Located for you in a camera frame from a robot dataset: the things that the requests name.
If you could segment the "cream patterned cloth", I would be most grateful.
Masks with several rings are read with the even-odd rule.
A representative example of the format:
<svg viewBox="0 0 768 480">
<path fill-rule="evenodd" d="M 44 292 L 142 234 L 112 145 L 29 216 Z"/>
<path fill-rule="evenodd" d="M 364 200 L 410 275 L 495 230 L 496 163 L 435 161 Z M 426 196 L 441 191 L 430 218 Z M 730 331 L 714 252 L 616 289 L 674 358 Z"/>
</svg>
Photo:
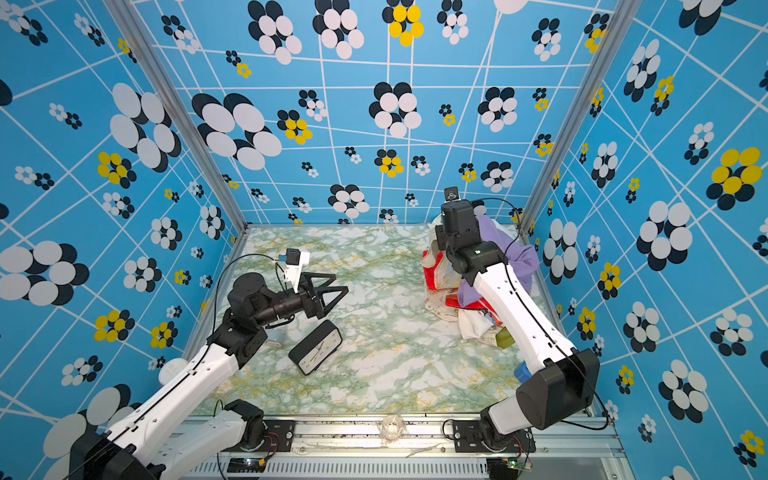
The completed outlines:
<svg viewBox="0 0 768 480">
<path fill-rule="evenodd" d="M 425 279 L 425 308 L 443 321 L 456 323 L 461 276 L 452 269 L 442 251 L 425 250 L 421 266 Z"/>
</svg>

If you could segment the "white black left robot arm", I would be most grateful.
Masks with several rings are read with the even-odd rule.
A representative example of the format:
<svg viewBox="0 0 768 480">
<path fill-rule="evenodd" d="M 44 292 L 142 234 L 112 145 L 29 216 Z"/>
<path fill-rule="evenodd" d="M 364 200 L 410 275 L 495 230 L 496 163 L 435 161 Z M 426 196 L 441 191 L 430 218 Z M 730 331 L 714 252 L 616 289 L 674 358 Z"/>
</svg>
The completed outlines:
<svg viewBox="0 0 768 480">
<path fill-rule="evenodd" d="M 259 273 L 237 278 L 221 324 L 190 364 L 133 413 L 71 447 L 68 479 L 178 479 L 209 457 L 235 447 L 274 453 L 278 437 L 263 411 L 245 401 L 226 404 L 205 424 L 172 434 L 198 405 L 241 370 L 267 341 L 269 329 L 296 314 L 322 319 L 349 292 L 333 274 L 305 272 L 297 287 L 273 291 Z"/>
</svg>

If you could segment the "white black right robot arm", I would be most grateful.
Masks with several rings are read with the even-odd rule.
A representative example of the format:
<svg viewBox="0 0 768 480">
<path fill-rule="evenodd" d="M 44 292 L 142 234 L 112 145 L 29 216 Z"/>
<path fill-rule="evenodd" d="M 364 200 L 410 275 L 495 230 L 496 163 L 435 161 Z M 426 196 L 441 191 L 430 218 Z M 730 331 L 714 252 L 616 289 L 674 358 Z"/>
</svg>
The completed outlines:
<svg viewBox="0 0 768 480">
<path fill-rule="evenodd" d="M 600 363 L 579 351 L 544 315 L 514 274 L 506 252 L 484 240 L 468 200 L 441 206 L 437 247 L 452 269 L 486 301 L 523 354 L 529 377 L 515 393 L 480 413 L 483 441 L 499 450 L 513 434 L 544 430 L 600 401 Z"/>
</svg>

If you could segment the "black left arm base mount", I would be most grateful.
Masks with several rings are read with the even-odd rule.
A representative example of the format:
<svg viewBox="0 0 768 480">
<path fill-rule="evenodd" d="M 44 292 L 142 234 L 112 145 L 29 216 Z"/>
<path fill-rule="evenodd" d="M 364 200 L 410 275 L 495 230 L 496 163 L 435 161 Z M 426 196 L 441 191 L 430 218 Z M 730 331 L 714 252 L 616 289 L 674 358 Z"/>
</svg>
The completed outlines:
<svg viewBox="0 0 768 480">
<path fill-rule="evenodd" d="M 295 437 L 295 420 L 266 419 L 260 424 L 250 422 L 241 441 L 233 447 L 236 452 L 289 452 Z"/>
</svg>

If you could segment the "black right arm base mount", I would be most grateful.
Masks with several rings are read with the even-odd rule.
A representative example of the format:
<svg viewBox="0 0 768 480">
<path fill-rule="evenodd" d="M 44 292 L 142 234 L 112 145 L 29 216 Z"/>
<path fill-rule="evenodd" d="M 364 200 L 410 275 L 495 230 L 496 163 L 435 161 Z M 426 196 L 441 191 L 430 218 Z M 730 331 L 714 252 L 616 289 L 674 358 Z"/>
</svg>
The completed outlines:
<svg viewBox="0 0 768 480">
<path fill-rule="evenodd" d="M 525 455 L 536 451 L 531 432 L 526 429 L 509 434 L 500 434 L 489 421 L 483 419 L 451 419 L 447 436 L 453 441 L 457 453 L 504 453 Z"/>
</svg>

